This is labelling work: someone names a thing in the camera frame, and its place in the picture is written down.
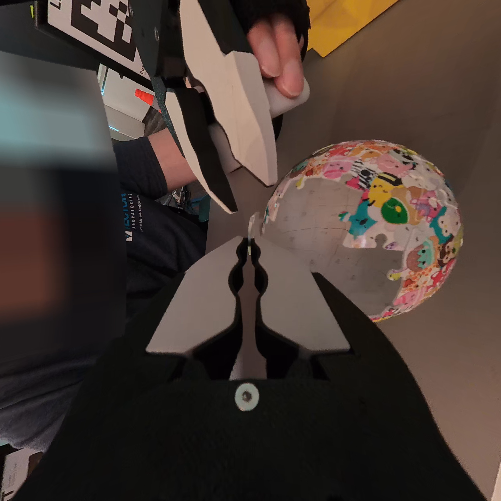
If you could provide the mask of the person's grey trousers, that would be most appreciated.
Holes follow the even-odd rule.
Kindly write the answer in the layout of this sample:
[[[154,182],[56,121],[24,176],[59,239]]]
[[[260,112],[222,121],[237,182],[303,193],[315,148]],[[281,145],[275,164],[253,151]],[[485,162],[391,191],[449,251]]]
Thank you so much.
[[[102,353],[84,348],[2,360],[1,441],[45,452]]]

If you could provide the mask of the white printed box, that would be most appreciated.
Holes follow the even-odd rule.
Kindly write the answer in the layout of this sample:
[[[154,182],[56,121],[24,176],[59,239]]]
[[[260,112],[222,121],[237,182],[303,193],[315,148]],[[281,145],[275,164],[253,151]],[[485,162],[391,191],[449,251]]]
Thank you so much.
[[[1,500],[12,500],[39,464],[43,453],[29,448],[1,452]]]

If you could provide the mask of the colourful puzzle ball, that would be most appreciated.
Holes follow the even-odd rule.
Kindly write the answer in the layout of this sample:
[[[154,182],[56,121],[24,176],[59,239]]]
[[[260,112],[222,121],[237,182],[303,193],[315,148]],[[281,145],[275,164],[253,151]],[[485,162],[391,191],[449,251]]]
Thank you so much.
[[[260,234],[382,322],[444,285],[464,227],[433,163],[400,144],[353,140],[315,151],[282,178]]]

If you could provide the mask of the yellow plastic bin stack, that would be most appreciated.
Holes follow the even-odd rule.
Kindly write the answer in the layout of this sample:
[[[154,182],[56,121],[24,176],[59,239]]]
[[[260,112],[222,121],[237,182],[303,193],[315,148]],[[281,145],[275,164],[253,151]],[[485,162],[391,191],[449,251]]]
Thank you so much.
[[[326,57],[397,1],[307,1],[308,48]]]

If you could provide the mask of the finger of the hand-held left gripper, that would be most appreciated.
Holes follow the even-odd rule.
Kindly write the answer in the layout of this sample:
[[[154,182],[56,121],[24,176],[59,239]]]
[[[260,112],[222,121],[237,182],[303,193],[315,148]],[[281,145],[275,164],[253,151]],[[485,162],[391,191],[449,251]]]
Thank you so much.
[[[180,1],[184,58],[206,92],[235,160],[266,186],[277,182],[270,104],[258,60],[230,1]]]
[[[226,213],[236,213],[236,201],[211,137],[200,93],[194,88],[167,91],[165,107],[182,154],[196,179]]]

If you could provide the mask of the person's left hand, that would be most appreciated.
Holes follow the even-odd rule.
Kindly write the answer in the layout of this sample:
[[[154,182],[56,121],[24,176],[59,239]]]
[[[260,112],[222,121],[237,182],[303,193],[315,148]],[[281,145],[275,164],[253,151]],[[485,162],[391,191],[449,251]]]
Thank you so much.
[[[280,14],[261,19],[249,30],[247,41],[262,76],[273,80],[285,97],[298,97],[304,90],[301,50],[305,40],[297,38],[292,21]]]

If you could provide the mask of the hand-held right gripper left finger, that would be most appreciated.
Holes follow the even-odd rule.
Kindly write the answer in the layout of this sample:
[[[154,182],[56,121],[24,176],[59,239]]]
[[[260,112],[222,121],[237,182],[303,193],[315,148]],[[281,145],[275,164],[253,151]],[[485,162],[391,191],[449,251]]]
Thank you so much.
[[[247,239],[237,236],[191,266],[146,352],[196,360],[210,379],[229,380],[243,339],[238,292],[246,261]]]

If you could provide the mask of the orange traffic cone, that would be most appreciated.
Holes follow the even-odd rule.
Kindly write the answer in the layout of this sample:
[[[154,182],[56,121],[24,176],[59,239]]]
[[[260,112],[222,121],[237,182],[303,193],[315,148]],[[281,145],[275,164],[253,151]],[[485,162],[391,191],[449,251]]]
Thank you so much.
[[[135,90],[135,97],[139,98],[144,103],[148,104],[150,107],[160,112],[160,108],[155,95],[152,95],[146,91],[137,89]]]

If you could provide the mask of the small puzzle piece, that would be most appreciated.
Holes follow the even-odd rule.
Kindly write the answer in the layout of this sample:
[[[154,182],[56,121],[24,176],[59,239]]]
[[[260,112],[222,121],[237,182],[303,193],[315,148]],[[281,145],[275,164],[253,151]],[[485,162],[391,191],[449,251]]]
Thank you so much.
[[[261,214],[260,212],[255,212],[252,214],[248,221],[247,227],[247,254],[249,257],[252,256],[253,246],[255,246],[258,240],[262,237],[264,232],[264,226],[267,222],[267,213]]]

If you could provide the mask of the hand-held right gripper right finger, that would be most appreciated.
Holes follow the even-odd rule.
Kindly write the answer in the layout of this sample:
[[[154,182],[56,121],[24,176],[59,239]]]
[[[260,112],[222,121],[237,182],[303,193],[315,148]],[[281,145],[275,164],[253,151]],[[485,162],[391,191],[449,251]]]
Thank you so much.
[[[262,236],[253,239],[255,340],[268,379],[283,379],[297,360],[344,354],[350,344],[309,267]]]

